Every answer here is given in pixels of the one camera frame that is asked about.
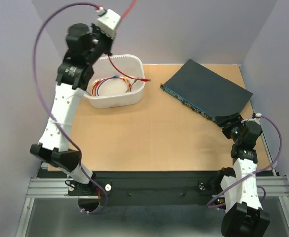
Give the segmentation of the dark network switch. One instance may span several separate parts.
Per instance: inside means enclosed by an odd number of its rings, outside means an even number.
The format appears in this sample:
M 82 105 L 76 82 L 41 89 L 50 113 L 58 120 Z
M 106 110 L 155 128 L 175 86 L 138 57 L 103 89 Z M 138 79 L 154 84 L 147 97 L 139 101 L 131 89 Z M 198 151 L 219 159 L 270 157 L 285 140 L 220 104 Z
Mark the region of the dark network switch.
M 252 93 L 189 59 L 160 88 L 207 120 L 240 113 Z

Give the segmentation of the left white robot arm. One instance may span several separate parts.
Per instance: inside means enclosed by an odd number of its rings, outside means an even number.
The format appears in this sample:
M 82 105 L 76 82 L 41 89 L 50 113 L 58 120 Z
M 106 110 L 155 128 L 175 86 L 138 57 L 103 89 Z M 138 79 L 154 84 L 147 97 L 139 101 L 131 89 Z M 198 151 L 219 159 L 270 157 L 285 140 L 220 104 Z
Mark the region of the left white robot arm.
M 66 51 L 57 70 L 55 98 L 48 109 L 49 119 L 39 142 L 30 147 L 31 154 L 62 170 L 79 183 L 85 194 L 95 192 L 96 175 L 82 164 L 79 147 L 73 144 L 70 131 L 77 107 L 94 74 L 93 65 L 103 55 L 110 55 L 116 31 L 92 24 L 78 23 L 68 28 Z

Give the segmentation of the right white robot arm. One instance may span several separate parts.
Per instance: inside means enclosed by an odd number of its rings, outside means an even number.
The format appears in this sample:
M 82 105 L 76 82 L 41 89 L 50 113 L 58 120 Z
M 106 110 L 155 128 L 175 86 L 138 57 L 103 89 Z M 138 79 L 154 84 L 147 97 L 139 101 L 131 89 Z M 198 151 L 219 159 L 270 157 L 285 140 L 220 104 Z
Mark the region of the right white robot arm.
M 258 164 L 256 142 L 262 134 L 260 115 L 244 120 L 239 113 L 216 116 L 215 121 L 227 139 L 233 140 L 231 157 L 235 175 L 214 180 L 214 188 L 224 193 L 226 214 L 221 233 L 225 237 L 262 237 L 270 215 L 263 211 L 256 182 Z

